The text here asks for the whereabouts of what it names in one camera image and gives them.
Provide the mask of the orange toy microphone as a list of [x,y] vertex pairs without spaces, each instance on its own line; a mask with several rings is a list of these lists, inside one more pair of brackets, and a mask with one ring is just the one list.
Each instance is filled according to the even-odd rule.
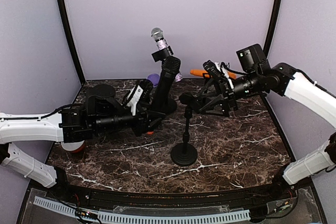
[[[202,74],[204,72],[207,72],[205,70],[199,70],[199,69],[191,69],[190,70],[190,74],[193,75],[193,76],[197,76],[197,77],[202,77]],[[236,74],[232,73],[232,72],[228,72],[228,75],[231,79],[236,79]]]

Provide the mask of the tall stand large clip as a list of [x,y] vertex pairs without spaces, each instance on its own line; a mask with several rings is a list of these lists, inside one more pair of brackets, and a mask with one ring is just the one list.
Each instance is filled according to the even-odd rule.
[[162,70],[150,110],[171,114],[176,110],[177,104],[169,97],[169,91],[180,70],[181,61],[174,56],[170,56],[167,48],[153,53],[152,56],[155,60],[162,61]]

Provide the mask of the purple toy microphone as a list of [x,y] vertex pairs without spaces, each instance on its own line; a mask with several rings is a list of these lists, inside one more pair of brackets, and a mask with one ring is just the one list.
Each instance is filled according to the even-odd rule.
[[147,79],[152,82],[153,87],[156,88],[160,81],[160,75],[157,73],[152,73],[147,76]]

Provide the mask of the small black stand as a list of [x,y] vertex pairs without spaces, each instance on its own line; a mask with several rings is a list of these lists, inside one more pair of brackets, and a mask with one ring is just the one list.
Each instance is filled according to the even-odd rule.
[[203,87],[200,89],[200,94],[203,94],[203,93],[206,93],[207,90],[210,88],[210,86],[212,85],[212,76],[207,73],[207,72],[204,72],[202,74],[202,77],[204,78],[205,82],[204,82],[204,85]]
[[178,166],[187,167],[193,165],[198,157],[197,149],[189,143],[190,140],[190,120],[193,115],[193,110],[199,110],[200,105],[197,99],[190,93],[184,92],[179,96],[179,100],[183,105],[186,105],[184,117],[185,130],[182,136],[182,143],[176,144],[171,150],[171,160]]

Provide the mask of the black microphone orange cap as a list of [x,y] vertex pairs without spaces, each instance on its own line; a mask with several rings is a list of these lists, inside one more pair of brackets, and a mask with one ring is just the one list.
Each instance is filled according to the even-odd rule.
[[167,115],[176,110],[177,103],[172,98],[169,98],[169,91],[176,75],[180,71],[180,66],[181,61],[177,57],[168,56],[165,59],[162,65],[160,80],[149,108],[151,122],[147,132],[153,132]]

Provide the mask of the glitter microphone silver head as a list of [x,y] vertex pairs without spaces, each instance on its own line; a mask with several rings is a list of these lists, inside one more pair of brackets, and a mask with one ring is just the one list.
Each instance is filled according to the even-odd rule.
[[153,28],[151,31],[151,37],[154,39],[158,48],[158,51],[152,54],[155,62],[162,61],[162,63],[164,63],[168,56],[174,56],[172,48],[164,38],[162,29],[158,27]]

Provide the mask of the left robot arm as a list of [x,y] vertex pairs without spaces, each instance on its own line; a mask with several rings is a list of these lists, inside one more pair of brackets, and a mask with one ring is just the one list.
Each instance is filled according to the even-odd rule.
[[148,103],[153,88],[140,82],[116,100],[113,86],[100,84],[87,90],[83,104],[67,104],[49,114],[11,115],[1,113],[1,165],[46,188],[66,188],[66,172],[46,165],[20,150],[15,142],[51,141],[73,152],[101,132],[129,127],[136,136],[153,131],[165,114],[152,111]]

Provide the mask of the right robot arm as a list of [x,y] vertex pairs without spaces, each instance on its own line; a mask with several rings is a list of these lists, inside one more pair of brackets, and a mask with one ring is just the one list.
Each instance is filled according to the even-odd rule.
[[[213,84],[216,91],[199,92],[197,100],[202,104],[201,114],[209,114],[209,109],[220,105],[222,114],[229,116],[231,110],[237,110],[237,100],[273,91],[304,105],[335,126],[335,95],[312,81],[305,72],[283,62],[271,67],[259,44],[236,53],[244,71],[237,79],[230,79],[230,70],[223,62],[208,60],[203,64],[210,76],[207,85]],[[313,152],[280,168],[272,179],[269,196],[279,197],[299,181],[334,165],[335,134],[332,134]]]

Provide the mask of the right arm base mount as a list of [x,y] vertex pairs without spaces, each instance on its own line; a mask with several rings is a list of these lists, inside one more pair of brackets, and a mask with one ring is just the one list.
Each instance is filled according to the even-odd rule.
[[272,199],[277,199],[284,193],[284,191],[291,188],[295,188],[295,185],[289,184],[283,178],[283,172],[279,171],[272,179],[269,195]]

